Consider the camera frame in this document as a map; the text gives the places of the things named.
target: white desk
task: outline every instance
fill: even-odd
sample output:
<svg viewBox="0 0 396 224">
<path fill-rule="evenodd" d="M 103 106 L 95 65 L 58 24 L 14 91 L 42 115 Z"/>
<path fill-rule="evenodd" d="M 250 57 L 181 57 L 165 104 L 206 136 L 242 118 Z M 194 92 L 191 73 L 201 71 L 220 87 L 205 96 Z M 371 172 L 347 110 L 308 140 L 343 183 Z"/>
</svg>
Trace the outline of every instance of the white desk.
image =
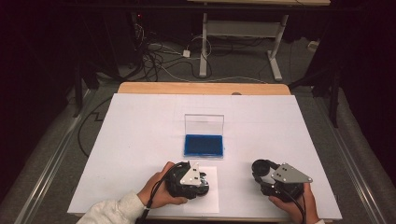
<svg viewBox="0 0 396 224">
<path fill-rule="evenodd" d="M 328 6 L 330 0 L 189 0 L 204 4 L 229 3 L 229 4 L 260 4 L 260 5 L 281 5 L 319 7 Z M 282 40 L 283 32 L 286 28 L 289 15 L 283 15 L 280 22 L 255 22 L 255 21 L 210 21 L 207 13 L 203 17 L 202 49 L 200 61 L 200 77 L 206 77 L 207 49 L 206 39 L 208 35 L 232 35 L 232 36 L 252 36 L 252 37 L 274 37 L 274 47 L 267 51 L 267 57 L 276 81 L 282 80 L 282 75 L 276 61 L 277 50 Z"/>
<path fill-rule="evenodd" d="M 137 92 L 147 91 L 135 85 Z M 114 95 L 68 213 L 81 215 L 94 203 L 121 198 L 131 189 L 138 191 L 167 161 L 184 161 L 184 115 L 199 113 L 222 114 L 225 118 L 224 159 L 193 160 L 209 169 L 209 174 L 215 171 L 208 177 L 211 189 L 205 197 L 187 204 L 151 210 L 149 217 L 284 221 L 287 214 L 262 195 L 251 174 L 251 163 L 268 159 L 287 162 L 311 176 L 319 216 L 329 220 L 341 218 L 294 96 L 221 95 L 224 87 L 239 87 L 237 91 L 243 92 L 241 87 L 265 89 L 266 84 L 202 85 L 206 90 L 219 86 L 215 89 L 219 95 L 191 94 L 201 84 L 179 86 L 189 94 L 170 94 L 165 90 L 167 94 Z M 212 206 L 217 203 L 218 210 L 203 211 L 204 207 L 198 206 L 206 203 Z"/>
</svg>

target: white sleeve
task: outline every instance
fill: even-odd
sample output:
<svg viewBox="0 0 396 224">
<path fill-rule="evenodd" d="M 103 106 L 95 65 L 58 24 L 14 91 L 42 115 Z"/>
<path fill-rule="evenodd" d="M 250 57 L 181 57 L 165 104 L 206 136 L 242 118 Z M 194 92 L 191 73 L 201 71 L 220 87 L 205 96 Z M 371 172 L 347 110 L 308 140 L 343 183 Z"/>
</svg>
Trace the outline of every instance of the white sleeve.
<svg viewBox="0 0 396 224">
<path fill-rule="evenodd" d="M 145 206 L 133 191 L 119 201 L 108 200 L 96 203 L 78 221 L 78 224 L 135 223 L 143 214 Z"/>
</svg>

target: clear plastic box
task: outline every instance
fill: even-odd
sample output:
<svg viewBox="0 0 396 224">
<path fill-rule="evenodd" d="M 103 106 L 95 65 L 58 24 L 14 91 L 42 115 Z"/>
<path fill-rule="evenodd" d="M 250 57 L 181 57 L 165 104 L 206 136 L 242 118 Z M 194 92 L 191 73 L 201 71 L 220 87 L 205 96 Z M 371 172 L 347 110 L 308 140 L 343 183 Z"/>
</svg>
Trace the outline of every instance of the clear plastic box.
<svg viewBox="0 0 396 224">
<path fill-rule="evenodd" d="M 224 157 L 224 115 L 186 114 L 185 158 Z"/>
</svg>

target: floor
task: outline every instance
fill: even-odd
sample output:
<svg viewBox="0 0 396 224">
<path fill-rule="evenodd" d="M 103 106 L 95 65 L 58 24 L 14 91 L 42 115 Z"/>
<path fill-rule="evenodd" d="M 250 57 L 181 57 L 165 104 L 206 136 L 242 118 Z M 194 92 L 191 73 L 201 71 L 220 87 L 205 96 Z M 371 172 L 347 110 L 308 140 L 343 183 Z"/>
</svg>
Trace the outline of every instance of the floor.
<svg viewBox="0 0 396 224">
<path fill-rule="evenodd" d="M 283 80 L 290 84 L 304 76 L 314 52 L 301 39 L 282 43 L 276 56 Z M 212 81 L 242 83 L 277 83 L 272 77 L 265 51 L 272 39 L 213 40 L 208 57 L 210 77 L 196 78 L 199 61 L 179 58 L 183 47 L 167 42 L 150 46 L 156 51 L 162 70 L 132 77 L 137 81 Z M 199 57 L 197 49 L 192 58 Z M 122 74 L 131 69 L 120 68 Z M 48 127 L 34 153 L 26 163 L 12 190 L 0 206 L 0 223 L 76 223 L 78 217 L 66 213 L 87 157 L 95 142 L 109 105 L 108 98 L 120 83 L 104 74 L 98 75 L 98 90 L 86 90 L 84 107 L 77 118 L 73 92 L 70 105 Z M 328 99 L 314 98 L 310 87 L 292 90 L 302 110 L 319 158 L 332 186 L 343 215 L 334 223 L 387 223 L 395 219 L 395 190 L 362 136 L 359 124 L 348 110 L 347 99 L 340 92 L 338 124 L 334 129 L 327 117 Z"/>
</svg>

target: cable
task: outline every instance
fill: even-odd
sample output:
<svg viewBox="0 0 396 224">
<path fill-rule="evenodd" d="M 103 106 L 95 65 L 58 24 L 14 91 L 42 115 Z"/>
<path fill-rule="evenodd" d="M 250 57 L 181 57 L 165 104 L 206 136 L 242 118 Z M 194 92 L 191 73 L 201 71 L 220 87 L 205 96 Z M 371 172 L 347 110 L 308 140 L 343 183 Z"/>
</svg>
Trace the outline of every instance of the cable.
<svg viewBox="0 0 396 224">
<path fill-rule="evenodd" d="M 111 98 L 113 98 L 112 96 L 110 96 L 109 98 L 105 99 L 101 104 L 99 104 L 93 111 L 91 111 L 91 113 L 85 117 L 85 119 L 82 121 L 81 125 L 78 128 L 78 135 L 77 135 L 77 139 L 78 139 L 78 146 L 79 149 L 81 150 L 81 152 L 87 157 L 89 158 L 90 155 L 84 150 L 84 147 L 81 144 L 81 139 L 80 139 L 80 134 L 81 134 L 81 129 L 82 126 L 84 126 L 85 122 L 87 121 L 87 119 L 90 117 L 90 115 L 96 115 L 95 117 L 95 121 L 103 121 L 102 119 L 99 119 L 99 112 L 94 112 L 97 108 L 99 108 L 101 105 L 103 105 L 105 102 L 111 100 Z"/>
</svg>

